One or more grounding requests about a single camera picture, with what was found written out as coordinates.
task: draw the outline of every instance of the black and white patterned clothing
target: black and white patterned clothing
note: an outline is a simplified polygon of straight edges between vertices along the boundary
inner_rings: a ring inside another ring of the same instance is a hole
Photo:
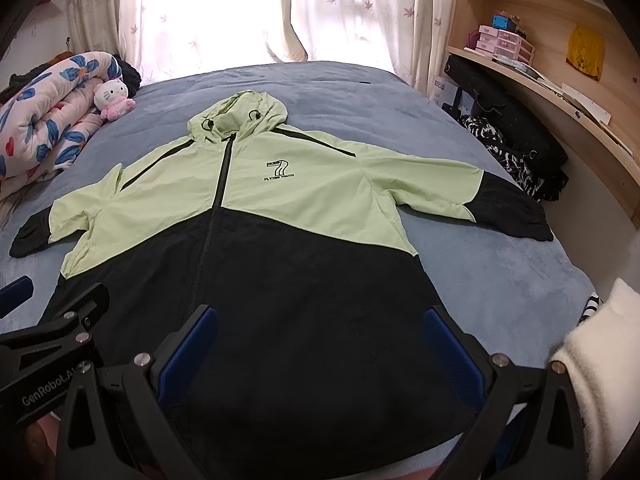
[[[584,310],[582,311],[582,315],[580,316],[580,321],[578,321],[578,325],[580,325],[580,323],[587,321],[591,316],[593,316],[593,314],[595,314],[598,311],[601,304],[602,304],[602,300],[600,299],[600,297],[595,292],[591,294],[589,296],[589,299],[587,300],[587,305],[584,307]]]
[[[500,130],[491,125],[484,117],[464,115],[460,117],[458,122],[484,144],[494,159],[500,162],[500,165],[525,193],[538,201],[544,198],[536,195],[544,181],[535,177],[527,164],[527,156],[504,143],[504,136]]]

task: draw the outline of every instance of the hooded jacket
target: hooded jacket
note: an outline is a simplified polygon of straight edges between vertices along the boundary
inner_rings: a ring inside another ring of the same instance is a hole
[[[460,433],[422,335],[439,304],[397,205],[552,240],[511,182],[285,124],[240,92],[189,134],[115,166],[18,232],[23,256],[81,230],[44,313],[95,282],[110,309],[92,333],[106,365],[153,351],[202,303],[220,333],[177,431],[212,478],[334,478]]]

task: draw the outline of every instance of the black bag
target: black bag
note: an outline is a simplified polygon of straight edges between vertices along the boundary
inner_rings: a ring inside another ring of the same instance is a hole
[[[567,161],[566,152],[531,110],[471,60],[451,54],[444,72],[476,99],[482,115],[503,133],[508,145],[530,156],[537,176],[558,174]]]

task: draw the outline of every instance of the jacket logo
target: jacket logo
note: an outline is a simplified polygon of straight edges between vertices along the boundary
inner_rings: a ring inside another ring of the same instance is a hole
[[[276,180],[278,178],[285,178],[288,176],[294,176],[293,173],[285,173],[289,163],[286,160],[274,160],[273,162],[267,162],[267,168],[274,168],[273,176],[266,176],[265,180]]]

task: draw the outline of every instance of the curtain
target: curtain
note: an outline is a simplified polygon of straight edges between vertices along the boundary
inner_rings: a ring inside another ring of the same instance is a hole
[[[426,93],[433,0],[289,0],[291,23],[309,60],[393,72]],[[285,44],[300,57],[299,46]]]
[[[435,78],[440,75],[447,59],[449,22],[453,11],[453,0],[433,0],[433,33],[431,37],[431,59],[429,62],[429,82],[427,95],[433,97],[436,91]]]
[[[453,0],[120,0],[120,54],[149,84],[270,62],[336,60],[423,94],[445,59]]]
[[[71,49],[76,53],[103,50],[119,53],[120,0],[67,0]]]
[[[280,0],[121,0],[120,44],[142,84],[277,62]]]

